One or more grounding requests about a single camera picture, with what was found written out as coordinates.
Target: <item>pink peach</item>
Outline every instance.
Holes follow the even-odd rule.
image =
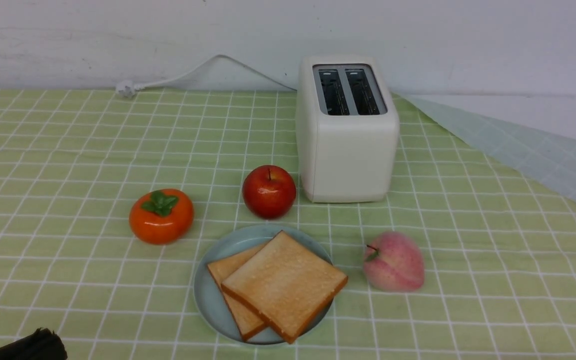
[[[384,292],[413,292],[425,281],[421,250],[396,231],[383,232],[366,246],[363,272],[373,287]]]

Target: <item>plate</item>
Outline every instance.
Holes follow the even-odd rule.
[[[269,327],[250,338],[247,342],[243,341],[237,324],[230,310],[228,310],[226,301],[223,299],[223,295],[206,267],[210,262],[226,258],[244,251],[247,248],[249,249],[266,242],[281,230],[287,232],[294,240],[298,241],[318,257],[330,264],[332,263],[330,256],[326,253],[326,249],[324,249],[321,244],[317,243],[312,237],[302,231],[296,230],[296,228],[276,224],[252,225],[240,228],[222,237],[222,239],[214,244],[203,256],[194,273],[194,280],[192,282],[194,301],[199,310],[199,314],[201,314],[204,321],[217,333],[240,344],[248,344],[251,346],[276,346],[278,344],[285,344],[283,338]],[[310,332],[321,322],[331,305],[332,304],[329,303],[328,306],[317,314],[302,336]]]

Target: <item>apple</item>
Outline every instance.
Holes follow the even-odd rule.
[[[297,198],[297,187],[288,171],[276,165],[262,165],[250,171],[242,186],[244,202],[263,219],[285,215]]]
[[[397,231],[385,231],[366,245],[363,272],[373,287],[384,292],[413,292],[425,281],[421,250]]]

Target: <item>toaster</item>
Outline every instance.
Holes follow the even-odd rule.
[[[372,57],[304,58],[299,66],[295,132],[299,177],[311,202],[385,198],[399,118]]]

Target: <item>orange persimmon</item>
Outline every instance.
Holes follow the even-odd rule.
[[[159,189],[139,198],[128,217],[130,229],[143,242],[169,244],[192,226],[192,200],[178,189]]]

